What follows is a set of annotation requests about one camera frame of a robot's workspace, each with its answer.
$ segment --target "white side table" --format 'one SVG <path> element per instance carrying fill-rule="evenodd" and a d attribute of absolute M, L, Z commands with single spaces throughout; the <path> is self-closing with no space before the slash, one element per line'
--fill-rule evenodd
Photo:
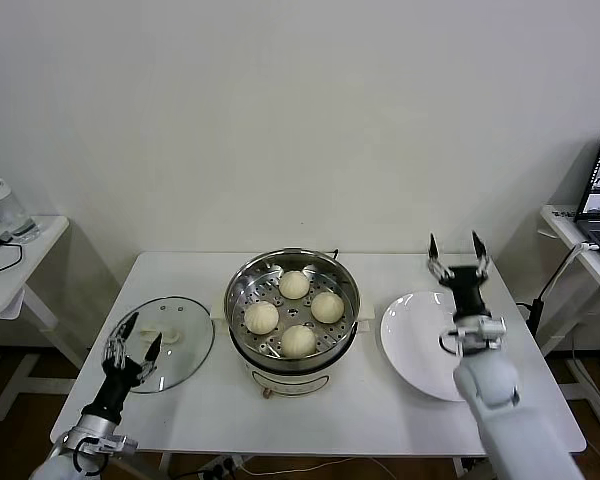
<path fill-rule="evenodd" d="M 68 330 L 45 305 L 45 303 L 27 285 L 27 280 L 47 255 L 51 247 L 69 226 L 69 221 L 60 216 L 34 217 L 40 226 L 40 236 L 23 245 L 22 261 L 4 272 L 0 272 L 0 314 L 10 310 L 17 316 L 24 303 L 33 313 L 32 322 L 36 328 L 67 357 L 76 367 L 82 368 L 87 358 L 87 349 Z M 0 225 L 0 234 L 4 227 Z M 0 265 L 9 263 L 11 249 L 0 249 Z M 36 364 L 39 355 L 28 354 L 16 369 L 11 380 L 0 395 L 0 421 L 4 420 L 19 393 L 68 394 L 73 379 L 33 378 L 29 373 Z"/>
<path fill-rule="evenodd" d="M 568 248 L 587 241 L 573 221 L 575 211 L 575 205 L 545 205 L 540 212 L 542 218 Z M 585 252 L 577 258 L 599 288 L 579 292 L 579 295 L 565 302 L 562 308 L 541 324 L 536 340 L 545 356 L 580 323 L 587 311 L 600 312 L 600 253 Z M 593 379 L 580 360 L 567 360 L 566 363 L 576 382 L 560 385 L 563 395 L 567 400 L 587 400 L 600 421 L 600 394 L 591 386 Z"/>

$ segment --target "power strip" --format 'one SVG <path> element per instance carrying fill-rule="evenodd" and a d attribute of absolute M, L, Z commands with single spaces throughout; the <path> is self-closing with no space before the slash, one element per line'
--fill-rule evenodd
<path fill-rule="evenodd" d="M 222 478 L 228 477 L 229 476 L 229 471 L 227 469 L 224 468 L 224 461 L 227 458 L 231 458 L 233 459 L 233 468 L 235 470 L 238 470 L 238 468 L 240 468 L 242 465 L 245 464 L 245 462 L 249 461 L 249 459 L 251 457 L 243 457 L 242 455 L 221 455 L 219 457 L 214 458 L 213 460 L 211 460 L 210 462 L 208 462 L 207 464 L 203 465 L 202 467 L 198 468 L 198 470 L 213 470 L 213 468 L 216 465 L 220 465 L 222 467 Z M 200 480 L 203 480 L 203 473 L 199 473 L 198 474 L 198 478 Z"/>

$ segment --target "white wall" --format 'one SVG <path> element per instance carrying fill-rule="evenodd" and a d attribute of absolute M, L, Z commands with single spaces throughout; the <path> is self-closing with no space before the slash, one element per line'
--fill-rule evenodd
<path fill-rule="evenodd" d="M 599 136 L 600 2 L 0 1 L 0 175 L 119 281 L 142 250 L 475 228 L 526 295 Z"/>

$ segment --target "glass lid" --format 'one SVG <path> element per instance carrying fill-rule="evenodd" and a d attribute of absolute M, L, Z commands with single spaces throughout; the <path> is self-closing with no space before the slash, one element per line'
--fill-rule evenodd
<path fill-rule="evenodd" d="M 138 317 L 125 343 L 126 356 L 141 364 L 151 342 L 160 333 L 162 342 L 156 370 L 142 385 L 132 388 L 132 392 L 161 392 L 183 382 L 200 368 L 215 335 L 206 308 L 189 298 L 156 298 L 129 312 L 118 325 L 129 321 L 135 312 Z"/>

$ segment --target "stainless steel pot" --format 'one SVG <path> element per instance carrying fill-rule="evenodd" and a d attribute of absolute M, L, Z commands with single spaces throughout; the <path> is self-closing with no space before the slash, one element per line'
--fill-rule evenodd
<path fill-rule="evenodd" d="M 278 290 L 280 277 L 291 270 L 302 271 L 311 282 L 309 293 L 297 300 L 283 297 Z M 329 291 L 342 298 L 345 311 L 338 322 L 327 325 L 313 318 L 311 302 Z M 246 308 L 260 301 L 275 305 L 279 314 L 278 326 L 266 335 L 255 335 L 244 324 Z M 299 248 L 250 260 L 233 276 L 224 297 L 225 316 L 238 352 L 256 367 L 278 375 L 306 375 L 338 360 L 353 342 L 359 310 L 358 287 L 347 269 L 323 253 Z M 282 356 L 282 334 L 294 325 L 313 330 L 316 353 L 300 359 Z"/>

